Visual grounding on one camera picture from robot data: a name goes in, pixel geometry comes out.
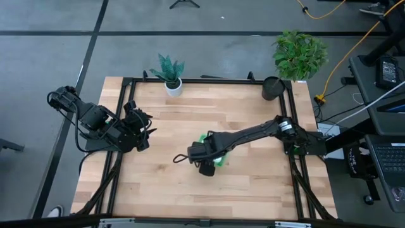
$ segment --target green plant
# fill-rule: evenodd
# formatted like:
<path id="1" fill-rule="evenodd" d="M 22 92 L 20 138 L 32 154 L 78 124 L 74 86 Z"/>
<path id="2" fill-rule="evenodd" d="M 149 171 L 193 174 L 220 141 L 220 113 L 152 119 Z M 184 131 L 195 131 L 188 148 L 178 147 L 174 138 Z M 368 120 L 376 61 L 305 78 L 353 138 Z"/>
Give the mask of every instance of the green plant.
<path id="1" fill-rule="evenodd" d="M 149 71 L 164 81 L 169 89 L 178 88 L 180 86 L 178 78 L 184 71 L 184 62 L 178 64 L 176 61 L 172 64 L 169 56 L 165 58 L 161 54 L 159 54 L 159 62 L 162 72 L 155 69 L 150 69 Z"/>
<path id="2" fill-rule="evenodd" d="M 273 57 L 280 79 L 310 79 L 328 61 L 327 47 L 321 40 L 296 30 L 283 32 L 274 44 L 277 48 Z"/>

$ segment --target shoe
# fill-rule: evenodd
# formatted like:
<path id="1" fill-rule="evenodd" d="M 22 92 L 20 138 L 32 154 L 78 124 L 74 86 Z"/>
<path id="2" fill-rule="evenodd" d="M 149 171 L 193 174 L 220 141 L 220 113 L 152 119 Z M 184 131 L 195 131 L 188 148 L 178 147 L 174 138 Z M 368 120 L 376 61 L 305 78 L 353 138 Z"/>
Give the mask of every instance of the shoe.
<path id="1" fill-rule="evenodd" d="M 62 206 L 55 206 L 48 214 L 47 218 L 56 218 L 62 217 L 63 215 L 63 207 Z"/>
<path id="2" fill-rule="evenodd" d="M 381 3 L 375 3 L 367 6 L 366 8 L 359 9 L 360 12 L 368 13 L 377 16 L 383 16 L 385 13 L 385 6 Z"/>

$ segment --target black pot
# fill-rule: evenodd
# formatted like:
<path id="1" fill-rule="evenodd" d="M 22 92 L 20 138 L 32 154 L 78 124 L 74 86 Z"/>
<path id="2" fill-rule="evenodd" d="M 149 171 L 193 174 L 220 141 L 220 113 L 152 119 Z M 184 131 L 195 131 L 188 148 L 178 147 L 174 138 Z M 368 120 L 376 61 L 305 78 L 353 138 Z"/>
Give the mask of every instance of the black pot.
<path id="1" fill-rule="evenodd" d="M 283 80 L 278 80 L 278 77 L 268 77 L 263 81 L 263 88 L 261 90 L 261 96 L 268 101 L 273 101 L 279 95 L 284 93 L 285 85 Z"/>

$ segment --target wooden table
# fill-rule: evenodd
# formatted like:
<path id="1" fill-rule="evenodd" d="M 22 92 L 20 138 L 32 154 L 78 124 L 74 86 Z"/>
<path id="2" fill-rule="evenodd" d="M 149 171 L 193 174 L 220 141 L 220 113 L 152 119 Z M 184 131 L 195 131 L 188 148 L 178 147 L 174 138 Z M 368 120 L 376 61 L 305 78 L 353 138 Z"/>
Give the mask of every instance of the wooden table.
<path id="1" fill-rule="evenodd" d="M 121 77 L 107 77 L 99 104 L 116 110 Z M 293 83 L 299 124 L 316 130 L 305 83 Z M 125 102 L 128 100 L 127 88 Z M 290 115 L 287 93 L 287 112 Z M 114 216 L 159 218 L 296 220 L 289 161 L 282 143 L 267 137 L 236 147 L 214 177 L 199 174 L 188 161 L 173 157 L 208 130 L 238 131 L 280 115 L 279 99 L 265 101 L 260 85 L 184 84 L 178 98 L 167 95 L 163 83 L 137 83 L 135 101 L 152 115 L 150 148 L 125 153 L 116 193 Z M 79 211 L 99 187 L 106 153 L 84 162 L 72 205 Z M 313 192 L 333 216 L 335 204 L 325 164 L 316 156 L 306 163 Z M 104 195 L 106 211 L 109 190 Z M 301 190 L 304 213 L 307 203 Z"/>

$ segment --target yellow cable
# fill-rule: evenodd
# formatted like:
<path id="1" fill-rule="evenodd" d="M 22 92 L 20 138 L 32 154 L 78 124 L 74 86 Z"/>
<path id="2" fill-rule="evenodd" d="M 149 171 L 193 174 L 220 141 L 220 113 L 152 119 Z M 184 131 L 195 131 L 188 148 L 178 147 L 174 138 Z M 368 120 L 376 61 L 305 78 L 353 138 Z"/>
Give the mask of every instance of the yellow cable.
<path id="1" fill-rule="evenodd" d="M 387 16 L 395 7 L 397 7 L 398 5 L 400 5 L 402 2 L 404 2 L 405 0 L 400 0 L 397 4 L 393 5 L 393 7 L 391 7 L 391 9 L 389 9 L 386 13 L 384 13 L 384 16 Z M 354 46 L 352 47 L 352 49 L 350 49 L 350 51 L 343 57 L 343 59 L 335 66 L 335 68 L 332 70 L 332 72 L 330 73 L 328 79 L 327 79 L 327 83 L 325 84 L 325 88 L 322 92 L 322 94 L 319 96 L 319 98 L 322 100 L 323 97 L 325 96 L 325 93 L 327 92 L 328 89 L 328 83 L 330 78 L 332 77 L 333 73 L 336 71 L 336 69 L 340 66 L 340 64 L 342 64 L 342 62 L 349 56 L 349 54 L 370 34 L 370 32 L 375 29 L 375 27 L 377 27 L 377 25 L 380 23 L 380 21 L 378 21 L 374 26 L 372 26 L 372 28 L 366 33 L 366 35 L 364 35 L 363 38 L 361 38 L 361 40 Z"/>
<path id="2" fill-rule="evenodd" d="M 302 3 L 300 0 L 297 0 L 297 2 L 301 5 L 302 8 L 305 8 L 305 6 L 303 5 L 303 3 Z M 329 13 L 323 15 L 323 16 L 320 16 L 320 17 L 314 17 L 314 16 L 310 15 L 307 9 L 305 10 L 305 13 L 306 13 L 310 18 L 312 18 L 312 19 L 315 19 L 315 20 L 322 19 L 322 18 L 325 18 L 325 17 L 329 16 L 330 14 L 332 14 L 335 10 L 337 10 L 337 8 L 339 8 L 340 6 L 342 6 L 342 4 L 343 4 L 344 2 L 346 2 L 346 0 L 343 0 L 343 1 L 342 1 L 339 5 L 337 5 L 331 12 L 329 12 Z"/>

